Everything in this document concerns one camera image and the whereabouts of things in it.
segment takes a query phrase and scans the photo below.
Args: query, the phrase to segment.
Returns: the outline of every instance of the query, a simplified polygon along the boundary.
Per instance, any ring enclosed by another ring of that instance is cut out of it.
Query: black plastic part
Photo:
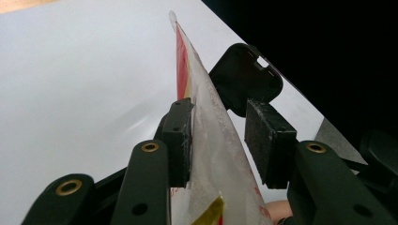
[[[115,172],[96,183],[95,201],[93,201],[87,224],[109,224],[111,222],[126,169]]]
[[[248,98],[271,102],[283,88],[280,72],[269,62],[262,67],[259,57],[265,59],[254,47],[234,44],[209,72],[225,109],[241,117],[246,115]]]
[[[164,127],[164,123],[166,122],[166,119],[167,119],[167,114],[161,118],[161,122],[159,123],[158,128],[156,129],[156,132],[155,132],[155,137],[153,138],[154,140],[162,141],[163,127]]]
[[[292,179],[287,197],[297,224],[397,224],[327,145],[300,142],[295,163],[299,176]]]
[[[161,140],[169,149],[172,188],[183,188],[190,180],[192,107],[189,97],[174,102],[162,127]]]
[[[158,140],[135,145],[111,224],[171,224],[167,146]]]
[[[368,168],[368,165],[364,165],[362,163],[356,162],[356,161],[351,161],[345,158],[342,158],[342,161],[345,162],[345,165],[349,167],[349,169],[356,171],[356,172],[362,172],[365,171],[366,168]]]
[[[293,217],[286,217],[286,218],[281,219],[278,222],[278,225],[295,225],[295,224],[296,223],[295,223],[295,220],[293,219]]]
[[[93,189],[85,174],[58,178],[38,196],[23,224],[85,224]]]
[[[398,141],[380,130],[370,130],[362,137],[360,154],[372,167],[398,176]]]
[[[362,138],[360,154],[368,162],[357,177],[398,220],[398,142],[380,130],[370,130]]]
[[[287,188],[296,136],[296,130],[270,104],[248,99],[245,142],[268,188]]]

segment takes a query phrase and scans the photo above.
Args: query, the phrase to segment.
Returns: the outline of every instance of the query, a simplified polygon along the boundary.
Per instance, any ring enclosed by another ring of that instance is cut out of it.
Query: white background
[[[153,137],[176,100],[170,10],[208,71],[243,42],[199,0],[65,0],[0,14],[0,224],[20,224],[61,176],[97,182],[126,167]],[[287,81],[271,104],[300,141],[315,137],[323,116]],[[230,115],[243,140],[244,120]],[[266,202],[285,198],[260,187]]]

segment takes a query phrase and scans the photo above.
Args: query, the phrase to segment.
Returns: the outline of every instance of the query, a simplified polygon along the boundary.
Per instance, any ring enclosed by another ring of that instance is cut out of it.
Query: transparent plastic film
[[[173,11],[176,31],[177,98],[190,97],[191,179],[172,188],[172,222],[181,224],[272,224],[237,131]]]

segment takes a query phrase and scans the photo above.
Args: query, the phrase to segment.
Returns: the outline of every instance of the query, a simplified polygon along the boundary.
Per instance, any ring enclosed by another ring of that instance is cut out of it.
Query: mounting hole
[[[159,145],[157,143],[149,142],[144,144],[141,149],[144,152],[155,152],[156,150],[159,149]]]
[[[56,188],[55,193],[59,196],[67,196],[78,191],[82,187],[82,184],[83,183],[80,180],[68,180],[59,185]]]
[[[358,214],[360,214],[363,217],[371,218],[373,216],[372,211],[363,205],[354,204],[354,206],[352,206],[352,208],[355,210],[355,212],[357,212]]]
[[[315,152],[315,153],[325,153],[326,152],[326,148],[324,146],[319,145],[317,143],[313,143],[313,142],[307,143],[307,149],[312,152]]]
[[[145,203],[139,203],[132,207],[132,214],[135,216],[141,216],[146,213],[148,206]]]

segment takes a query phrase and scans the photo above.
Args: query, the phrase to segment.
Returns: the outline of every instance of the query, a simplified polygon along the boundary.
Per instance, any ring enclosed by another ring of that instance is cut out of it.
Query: black background
[[[397,1],[203,2],[354,147],[369,129],[397,137]]]

